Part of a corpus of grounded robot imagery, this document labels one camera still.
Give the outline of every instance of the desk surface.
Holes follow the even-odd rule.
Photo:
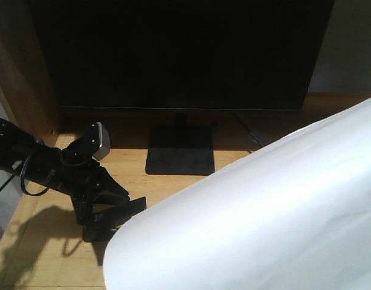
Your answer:
[[[278,139],[366,98],[309,96],[301,114],[241,113],[241,117],[254,130],[267,131]],[[92,118],[99,117],[86,114],[79,119],[69,118],[70,126],[60,134],[56,146],[66,147]],[[147,143],[147,139],[139,138],[147,138],[147,128],[157,115],[149,118],[142,123],[140,115],[130,114],[101,119],[109,129],[111,140],[115,140],[115,146],[101,164],[129,191],[131,199],[146,196],[148,206],[152,206],[203,176],[145,174],[147,149],[137,144]],[[227,113],[203,115],[202,119],[218,121],[214,129],[216,170],[256,149],[246,131]],[[29,187],[32,192],[40,189],[36,184]],[[52,190],[39,198],[23,196],[0,243],[0,290],[105,289],[103,269],[98,265],[105,244],[84,243],[81,233],[68,196]]]

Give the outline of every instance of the computer monitor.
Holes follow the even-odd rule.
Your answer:
[[[331,0],[27,2],[62,109],[173,112],[299,111],[333,6]],[[190,130],[183,125],[176,127],[180,134],[159,134],[184,137]]]

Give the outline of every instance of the white sheet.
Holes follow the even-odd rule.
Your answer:
[[[133,217],[108,290],[371,289],[371,98]]]

